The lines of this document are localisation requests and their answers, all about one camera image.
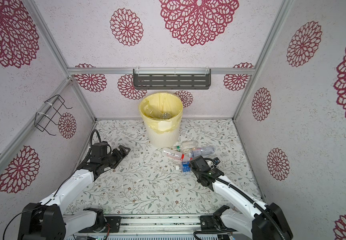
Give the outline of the clear blue-label blue-cap bottle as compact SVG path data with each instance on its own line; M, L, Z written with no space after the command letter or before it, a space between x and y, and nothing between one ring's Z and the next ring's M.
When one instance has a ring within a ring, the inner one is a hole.
M177 165L175 165L175 170L179 171L183 174L189 174L191 172L191 168L189 166L189 162L180 162Z

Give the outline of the blue-label water bottle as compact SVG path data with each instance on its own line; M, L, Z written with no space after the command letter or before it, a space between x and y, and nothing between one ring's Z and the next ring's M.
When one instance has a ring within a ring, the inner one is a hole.
M144 114L151 119L168 120L172 118L171 113L162 112L158 108L146 104L143 108Z

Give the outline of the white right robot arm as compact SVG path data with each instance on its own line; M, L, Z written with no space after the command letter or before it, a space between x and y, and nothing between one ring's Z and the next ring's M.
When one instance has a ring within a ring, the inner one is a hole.
M200 231L193 233L194 238L198 240L199 235L237 232L251 240L293 239L282 209L275 203L268 205L241 190L218 169L219 163L218 158L199 156L190 160L189 167L198 183L228 200L237 210L229 206L220 207L205 221Z

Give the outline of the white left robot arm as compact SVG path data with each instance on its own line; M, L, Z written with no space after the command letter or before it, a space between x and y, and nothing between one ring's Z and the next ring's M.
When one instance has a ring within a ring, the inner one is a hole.
M18 239L63 240L82 230L103 231L107 221L101 209L85 208L70 217L64 213L86 187L106 171L114 170L130 151L123 145L111 149L105 141L93 144L76 171L54 193L23 209Z

